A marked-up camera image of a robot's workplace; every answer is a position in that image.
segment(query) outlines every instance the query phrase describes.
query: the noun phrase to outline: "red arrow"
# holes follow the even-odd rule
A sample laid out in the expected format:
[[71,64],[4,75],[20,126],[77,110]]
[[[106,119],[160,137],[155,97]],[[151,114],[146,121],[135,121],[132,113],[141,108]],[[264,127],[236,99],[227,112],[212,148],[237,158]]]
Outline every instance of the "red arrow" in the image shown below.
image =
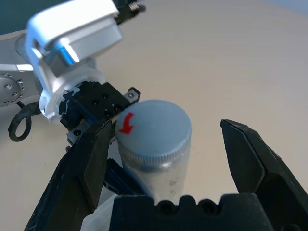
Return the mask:
[[134,114],[132,112],[129,112],[126,117],[124,118],[124,122],[123,122],[123,128],[121,130],[119,130],[122,133],[125,134],[130,134],[131,130],[133,129],[134,126],[130,126],[129,122],[132,119],[132,117],[134,116]]

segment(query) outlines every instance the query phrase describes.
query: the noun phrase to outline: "metal canister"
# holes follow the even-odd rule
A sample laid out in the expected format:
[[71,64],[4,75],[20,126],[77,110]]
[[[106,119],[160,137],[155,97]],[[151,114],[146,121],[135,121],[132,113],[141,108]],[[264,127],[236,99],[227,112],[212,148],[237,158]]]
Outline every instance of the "metal canister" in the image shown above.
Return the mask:
[[190,152],[192,126],[179,106],[161,100],[127,108],[116,124],[123,168],[157,204],[179,203]]

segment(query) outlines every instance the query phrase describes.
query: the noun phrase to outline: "gray cap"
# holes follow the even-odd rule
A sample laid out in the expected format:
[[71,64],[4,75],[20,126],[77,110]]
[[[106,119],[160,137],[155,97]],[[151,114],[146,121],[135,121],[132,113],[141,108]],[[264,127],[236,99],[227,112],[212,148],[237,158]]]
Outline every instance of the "gray cap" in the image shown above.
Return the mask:
[[192,126],[179,106],[162,100],[136,103],[116,124],[120,154],[142,165],[169,163],[190,147]]

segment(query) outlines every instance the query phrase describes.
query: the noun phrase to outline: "beige table surface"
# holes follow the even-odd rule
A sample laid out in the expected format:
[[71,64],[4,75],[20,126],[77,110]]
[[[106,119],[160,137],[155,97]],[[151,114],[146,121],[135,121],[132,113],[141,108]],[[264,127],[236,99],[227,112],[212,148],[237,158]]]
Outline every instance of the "beige table surface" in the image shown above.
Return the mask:
[[[308,17],[261,0],[148,0],[121,28],[125,39],[98,59],[122,93],[186,110],[192,149],[185,193],[215,202],[235,193],[219,122],[249,125],[308,191]],[[0,113],[0,230],[28,222],[58,161],[66,131],[33,119],[24,142],[9,140],[17,106]]]

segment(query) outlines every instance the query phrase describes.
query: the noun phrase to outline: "black cable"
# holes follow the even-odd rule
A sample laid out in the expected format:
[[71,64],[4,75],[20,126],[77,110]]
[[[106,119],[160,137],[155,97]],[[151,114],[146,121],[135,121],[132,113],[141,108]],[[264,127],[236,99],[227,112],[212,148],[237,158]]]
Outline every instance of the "black cable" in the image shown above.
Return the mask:
[[[16,104],[21,108],[21,110],[12,119],[11,124],[8,128],[8,132],[9,132],[9,137],[12,141],[20,142],[23,141],[25,138],[27,138],[27,136],[31,131],[31,126],[32,126],[31,116],[38,115],[40,113],[40,110],[38,102],[30,103],[27,106],[25,106],[20,101],[17,102]],[[18,129],[18,126],[23,119],[26,119],[25,131],[21,136],[16,136],[16,131]]]

